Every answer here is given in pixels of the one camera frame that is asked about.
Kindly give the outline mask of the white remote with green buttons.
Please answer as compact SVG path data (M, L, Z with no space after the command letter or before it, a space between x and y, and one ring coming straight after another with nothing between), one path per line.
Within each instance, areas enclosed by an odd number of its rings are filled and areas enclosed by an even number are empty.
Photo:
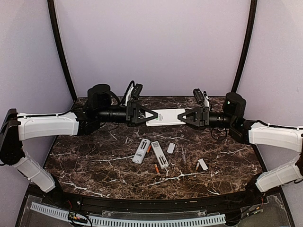
M183 114L185 109L152 109L152 111L156 112L158 117L146 122L149 127L186 124L178 119L178 115Z

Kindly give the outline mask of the white remote with battery compartment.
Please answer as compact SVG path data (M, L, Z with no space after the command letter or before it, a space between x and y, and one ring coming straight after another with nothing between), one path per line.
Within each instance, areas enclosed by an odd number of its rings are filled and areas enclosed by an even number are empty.
M148 150L150 144L151 144L151 141L149 139L141 140L141 142L135 152L135 155L133 156L133 159L132 159L132 161L134 163L141 164L143 162L143 159L147 153L147 150Z

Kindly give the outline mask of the white battery cover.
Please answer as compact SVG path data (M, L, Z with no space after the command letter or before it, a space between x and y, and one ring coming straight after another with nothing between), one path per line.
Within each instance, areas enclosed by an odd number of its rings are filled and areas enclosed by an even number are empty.
M204 171L207 171L207 170L208 170L208 166L207 166L207 164L205 163L205 161L204 161L203 158L199 159L198 162L199 162L200 166L202 167L202 169L203 169Z
M176 147L176 144L170 143L167 149L167 153L172 154L174 152L174 149Z

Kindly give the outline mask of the clear handled screwdriver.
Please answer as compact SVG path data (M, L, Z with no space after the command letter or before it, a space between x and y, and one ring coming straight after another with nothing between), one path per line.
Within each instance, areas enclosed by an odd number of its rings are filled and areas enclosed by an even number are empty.
M182 145L181 145L181 152L182 152L182 161L183 161L183 164L185 165L187 163L187 161L186 161L186 154L184 152L184 149L183 149Z

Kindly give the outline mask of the white remote with QR label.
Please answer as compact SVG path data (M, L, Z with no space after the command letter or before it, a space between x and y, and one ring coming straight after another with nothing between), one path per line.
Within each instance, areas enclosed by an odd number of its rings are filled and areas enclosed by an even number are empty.
M154 151L154 154L159 162L160 168L165 169L169 167L169 163L163 153L163 150L158 141L154 141L151 143L151 147Z

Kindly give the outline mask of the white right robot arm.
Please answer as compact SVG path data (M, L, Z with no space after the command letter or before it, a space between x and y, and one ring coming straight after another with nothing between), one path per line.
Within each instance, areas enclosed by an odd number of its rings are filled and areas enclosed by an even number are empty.
M254 145L261 150L267 171L255 177L242 194L242 202L252 205L260 192L300 182L303 179L303 128L280 126L261 120L246 120L244 111L225 107L222 113L206 108L187 110L178 119L196 128L223 127L236 142Z

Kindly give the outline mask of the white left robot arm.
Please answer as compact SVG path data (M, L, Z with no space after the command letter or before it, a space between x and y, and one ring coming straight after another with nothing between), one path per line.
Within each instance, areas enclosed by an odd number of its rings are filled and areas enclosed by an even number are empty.
M10 109L0 130L0 164L17 169L48 193L49 200L56 206L63 206L67 202L66 194L60 191L55 177L24 149L24 141L50 140L59 135L84 136L98 130L102 123L138 126L157 117L155 111L131 102L125 106L80 108L54 114L26 114Z

